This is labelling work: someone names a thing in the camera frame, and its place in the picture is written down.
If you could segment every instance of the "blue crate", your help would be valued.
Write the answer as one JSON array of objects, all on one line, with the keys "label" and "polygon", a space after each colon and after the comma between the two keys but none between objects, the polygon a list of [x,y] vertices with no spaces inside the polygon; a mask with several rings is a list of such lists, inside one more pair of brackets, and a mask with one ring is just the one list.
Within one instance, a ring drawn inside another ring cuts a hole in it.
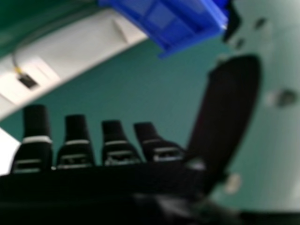
[{"label": "blue crate", "polygon": [[110,5],[164,49],[161,57],[222,33],[228,0],[98,0]]}]

